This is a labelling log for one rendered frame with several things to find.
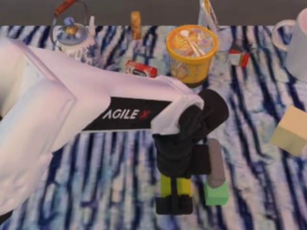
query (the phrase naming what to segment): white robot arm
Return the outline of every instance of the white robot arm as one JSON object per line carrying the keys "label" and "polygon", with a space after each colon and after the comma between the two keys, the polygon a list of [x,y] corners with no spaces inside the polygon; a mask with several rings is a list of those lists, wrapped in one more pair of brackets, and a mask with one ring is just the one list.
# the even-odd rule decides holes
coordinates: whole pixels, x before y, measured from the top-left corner
{"label": "white robot arm", "polygon": [[30,196],[51,153],[80,131],[172,136],[188,108],[205,107],[176,79],[109,72],[8,38],[0,40],[0,70],[0,216]]}

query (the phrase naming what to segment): red letter x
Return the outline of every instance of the red letter x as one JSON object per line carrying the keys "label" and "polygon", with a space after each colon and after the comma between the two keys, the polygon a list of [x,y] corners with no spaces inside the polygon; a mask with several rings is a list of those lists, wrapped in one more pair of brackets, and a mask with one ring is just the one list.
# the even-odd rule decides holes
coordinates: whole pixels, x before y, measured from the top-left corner
{"label": "red letter x", "polygon": [[140,114],[139,118],[145,119],[149,113],[150,113],[149,110],[143,110],[143,112]]}

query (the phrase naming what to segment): container lid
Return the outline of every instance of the container lid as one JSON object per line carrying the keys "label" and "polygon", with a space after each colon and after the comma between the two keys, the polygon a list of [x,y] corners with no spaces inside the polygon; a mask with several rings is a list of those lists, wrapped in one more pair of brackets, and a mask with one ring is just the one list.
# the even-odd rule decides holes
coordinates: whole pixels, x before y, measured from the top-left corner
{"label": "container lid", "polygon": [[74,19],[67,17],[64,25],[59,28],[57,40],[64,45],[77,45],[87,38],[87,30],[84,25],[74,22]]}
{"label": "container lid", "polygon": [[218,47],[216,35],[199,25],[184,25],[171,31],[166,48],[178,61],[196,64],[215,54]]}

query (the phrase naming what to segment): teapot spout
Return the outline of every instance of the teapot spout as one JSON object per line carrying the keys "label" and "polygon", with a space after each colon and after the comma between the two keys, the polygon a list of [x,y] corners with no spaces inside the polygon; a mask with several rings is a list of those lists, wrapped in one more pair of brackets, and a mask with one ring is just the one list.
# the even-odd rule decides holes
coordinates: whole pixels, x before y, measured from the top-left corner
{"label": "teapot spout", "polygon": [[89,30],[88,30],[90,36],[95,36],[96,32],[95,32],[95,17],[91,16],[90,18],[90,23],[89,23]]}

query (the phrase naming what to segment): table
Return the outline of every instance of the table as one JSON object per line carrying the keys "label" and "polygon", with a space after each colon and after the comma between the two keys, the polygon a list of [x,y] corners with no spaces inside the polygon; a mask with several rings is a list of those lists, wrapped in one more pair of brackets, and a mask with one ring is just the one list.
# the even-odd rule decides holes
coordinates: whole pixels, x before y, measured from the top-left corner
{"label": "table", "polygon": [[[129,27],[97,27],[105,68],[120,71],[134,58],[167,74],[166,34],[174,27],[144,27],[142,43]],[[210,136],[221,142],[230,198],[206,207],[204,177],[193,177],[194,213],[158,216],[159,190],[150,132],[80,134],[54,153],[48,174],[35,193],[0,230],[306,230],[307,161],[269,143],[288,105],[305,110],[307,84],[284,70],[285,53],[270,40],[271,27],[223,27],[250,52],[246,69],[231,67],[219,52],[202,87],[227,101],[229,119]],[[2,26],[0,36],[51,49],[49,27]],[[287,31],[283,39],[288,41]]]}

